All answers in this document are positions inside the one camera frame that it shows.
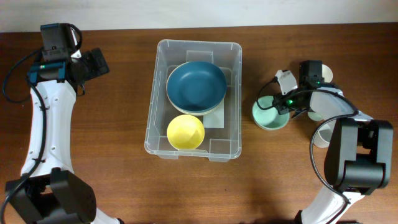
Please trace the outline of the mint green cup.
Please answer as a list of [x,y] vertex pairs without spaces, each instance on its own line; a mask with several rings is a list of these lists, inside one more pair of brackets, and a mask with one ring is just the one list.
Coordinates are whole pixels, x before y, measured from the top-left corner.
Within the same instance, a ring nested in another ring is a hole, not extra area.
[[313,121],[322,121],[322,120],[323,120],[322,115],[319,114],[319,113],[312,112],[312,111],[308,111],[307,114],[308,114],[308,117],[309,117],[311,120],[313,120]]

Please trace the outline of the mint green bowl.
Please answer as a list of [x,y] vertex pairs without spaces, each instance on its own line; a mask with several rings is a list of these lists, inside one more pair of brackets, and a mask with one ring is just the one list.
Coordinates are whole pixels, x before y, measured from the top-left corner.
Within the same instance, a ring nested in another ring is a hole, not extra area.
[[283,128],[289,122],[290,114],[280,115],[275,108],[262,110],[255,102],[252,106],[252,117],[260,128],[271,131]]

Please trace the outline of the cream white cup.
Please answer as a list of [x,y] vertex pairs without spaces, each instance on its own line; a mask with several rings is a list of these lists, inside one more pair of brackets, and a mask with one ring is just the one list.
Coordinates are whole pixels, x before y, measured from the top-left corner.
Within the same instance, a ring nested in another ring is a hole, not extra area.
[[322,77],[324,78],[324,82],[326,83],[330,83],[333,79],[333,72],[325,64],[322,65]]

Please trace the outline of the light grey cup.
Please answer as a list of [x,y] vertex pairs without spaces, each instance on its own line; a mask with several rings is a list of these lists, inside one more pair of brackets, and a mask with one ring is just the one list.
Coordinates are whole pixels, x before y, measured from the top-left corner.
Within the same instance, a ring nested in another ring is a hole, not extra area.
[[324,124],[316,133],[314,145],[319,148],[327,148],[330,144],[332,133],[335,127],[335,121]]

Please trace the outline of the clear plastic storage container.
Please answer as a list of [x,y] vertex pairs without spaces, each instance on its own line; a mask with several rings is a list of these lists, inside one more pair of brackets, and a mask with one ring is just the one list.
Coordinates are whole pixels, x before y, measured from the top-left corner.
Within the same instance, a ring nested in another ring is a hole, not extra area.
[[[163,159],[206,157],[227,162],[242,151],[243,50],[235,42],[161,40],[157,45],[145,150]],[[204,139],[194,149],[177,149],[167,138],[170,122],[196,116]]]

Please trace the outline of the dark blue plate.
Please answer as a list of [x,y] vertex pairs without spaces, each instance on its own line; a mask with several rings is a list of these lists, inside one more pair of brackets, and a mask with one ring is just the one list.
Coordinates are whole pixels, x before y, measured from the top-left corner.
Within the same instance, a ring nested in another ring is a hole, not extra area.
[[171,89],[226,90],[228,85],[223,71],[210,62],[186,62],[169,75],[166,91]]

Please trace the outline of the yellow bowl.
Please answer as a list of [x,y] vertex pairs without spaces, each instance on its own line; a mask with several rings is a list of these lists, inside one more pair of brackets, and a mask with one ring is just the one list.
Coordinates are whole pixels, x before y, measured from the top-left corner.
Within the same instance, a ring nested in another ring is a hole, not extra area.
[[195,116],[183,114],[175,117],[167,126],[167,139],[177,150],[193,150],[203,142],[205,128]]

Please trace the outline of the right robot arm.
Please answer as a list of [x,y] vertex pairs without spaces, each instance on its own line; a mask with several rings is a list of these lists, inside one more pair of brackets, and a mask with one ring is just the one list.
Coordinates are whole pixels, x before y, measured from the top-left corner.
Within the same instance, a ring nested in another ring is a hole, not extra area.
[[392,124],[361,112],[338,85],[325,80],[322,66],[320,60],[306,60],[299,64],[298,78],[279,70],[273,79],[281,90],[272,102],[279,114],[312,111],[323,120],[314,134],[326,125],[332,128],[324,173],[314,170],[323,187],[296,214],[295,223],[337,223],[354,203],[384,188],[391,177]]

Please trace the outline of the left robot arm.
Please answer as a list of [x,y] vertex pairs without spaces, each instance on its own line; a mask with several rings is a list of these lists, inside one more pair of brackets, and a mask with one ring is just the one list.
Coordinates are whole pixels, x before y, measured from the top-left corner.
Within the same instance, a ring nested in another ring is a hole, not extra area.
[[71,118],[85,82],[109,72],[100,49],[81,52],[73,24],[40,28],[43,45],[32,52],[26,75],[32,100],[29,150],[21,176],[6,183],[5,205],[26,223],[120,223],[102,212],[93,189],[73,171]]

